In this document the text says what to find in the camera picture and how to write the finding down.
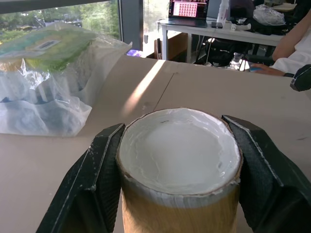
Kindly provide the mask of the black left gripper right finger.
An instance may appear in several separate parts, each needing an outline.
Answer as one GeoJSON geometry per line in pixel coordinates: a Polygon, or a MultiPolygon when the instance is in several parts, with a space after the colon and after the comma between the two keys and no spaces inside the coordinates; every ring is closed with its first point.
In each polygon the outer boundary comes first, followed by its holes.
{"type": "Polygon", "coordinates": [[[309,233],[311,183],[268,134],[249,121],[223,115],[243,153],[240,205],[255,233],[309,233]]]}

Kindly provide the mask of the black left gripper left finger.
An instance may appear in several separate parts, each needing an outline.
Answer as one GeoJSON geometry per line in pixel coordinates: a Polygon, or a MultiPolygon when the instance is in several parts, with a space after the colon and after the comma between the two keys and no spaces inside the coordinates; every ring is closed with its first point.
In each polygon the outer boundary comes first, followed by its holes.
{"type": "Polygon", "coordinates": [[[39,233],[111,233],[121,182],[116,154],[125,124],[102,130],[64,176],[39,233]]]}

